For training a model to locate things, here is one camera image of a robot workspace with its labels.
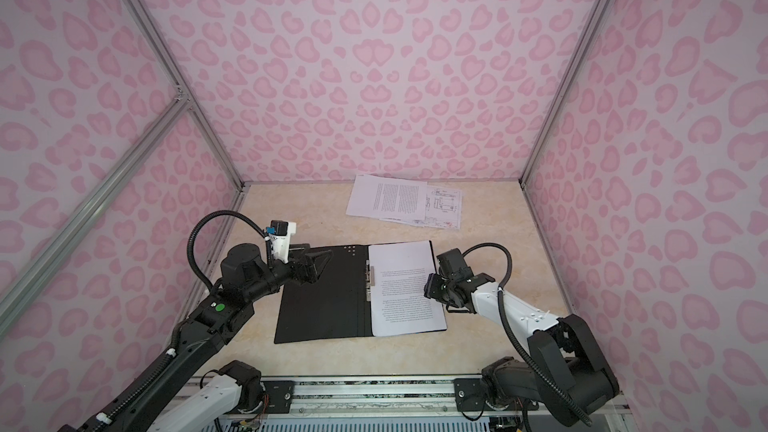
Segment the orange and black folder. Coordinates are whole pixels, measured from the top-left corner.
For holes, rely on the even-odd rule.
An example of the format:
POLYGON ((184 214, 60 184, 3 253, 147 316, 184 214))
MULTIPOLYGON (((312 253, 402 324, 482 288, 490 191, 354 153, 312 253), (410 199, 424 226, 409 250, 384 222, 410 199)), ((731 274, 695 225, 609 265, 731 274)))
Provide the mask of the orange and black folder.
POLYGON ((333 258, 314 284, 283 288, 274 342, 375 337, 371 330, 368 247, 325 247, 333 258))

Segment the large text paper sheet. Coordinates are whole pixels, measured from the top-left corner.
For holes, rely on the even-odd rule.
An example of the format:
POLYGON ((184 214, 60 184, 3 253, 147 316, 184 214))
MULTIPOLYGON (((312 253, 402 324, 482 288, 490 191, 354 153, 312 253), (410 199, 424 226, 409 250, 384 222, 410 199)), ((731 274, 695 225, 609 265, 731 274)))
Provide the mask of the large text paper sheet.
POLYGON ((368 247, 371 274, 371 330, 375 337, 442 332, 445 313, 424 296, 437 272, 429 241, 376 244, 368 247))

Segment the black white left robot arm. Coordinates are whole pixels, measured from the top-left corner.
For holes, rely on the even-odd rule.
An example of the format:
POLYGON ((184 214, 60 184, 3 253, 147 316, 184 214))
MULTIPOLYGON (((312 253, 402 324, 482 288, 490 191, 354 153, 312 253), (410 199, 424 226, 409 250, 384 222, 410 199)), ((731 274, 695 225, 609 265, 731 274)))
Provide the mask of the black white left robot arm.
POLYGON ((255 244, 229 250, 222 277, 190 315, 178 323, 169 346, 123 392, 88 418, 79 431, 146 431, 187 381, 238 334, 254 303, 289 282, 313 284, 333 253, 299 248, 286 261, 261 257, 255 244))

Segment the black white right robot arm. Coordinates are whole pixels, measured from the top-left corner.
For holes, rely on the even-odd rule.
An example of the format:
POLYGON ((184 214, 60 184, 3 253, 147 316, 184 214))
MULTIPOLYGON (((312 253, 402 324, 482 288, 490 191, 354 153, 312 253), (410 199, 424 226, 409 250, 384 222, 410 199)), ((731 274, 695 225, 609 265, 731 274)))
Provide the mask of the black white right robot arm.
POLYGON ((620 388, 586 321, 556 316, 523 301, 487 274, 447 278, 431 274, 429 299, 500 325, 516 352, 482 369, 480 390, 490 407, 537 402, 562 425, 592 424, 591 414, 620 388))

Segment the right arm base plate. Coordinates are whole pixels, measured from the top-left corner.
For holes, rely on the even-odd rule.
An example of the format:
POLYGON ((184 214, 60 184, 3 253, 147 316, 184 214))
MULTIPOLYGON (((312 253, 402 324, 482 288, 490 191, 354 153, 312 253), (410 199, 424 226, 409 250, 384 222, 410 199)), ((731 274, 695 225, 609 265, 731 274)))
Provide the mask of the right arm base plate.
POLYGON ((537 411, 539 403, 536 391, 520 388, 503 389, 483 377, 457 378, 452 381, 456 409, 470 412, 517 412, 524 405, 537 411))

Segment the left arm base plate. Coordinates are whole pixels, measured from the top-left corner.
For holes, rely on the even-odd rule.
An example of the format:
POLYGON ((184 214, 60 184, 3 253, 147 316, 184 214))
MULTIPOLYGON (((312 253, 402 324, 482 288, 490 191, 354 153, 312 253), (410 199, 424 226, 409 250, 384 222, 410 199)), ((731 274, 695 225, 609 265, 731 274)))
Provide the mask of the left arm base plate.
POLYGON ((236 383, 237 401, 225 414, 287 414, 293 401, 295 385, 294 381, 288 380, 236 383))

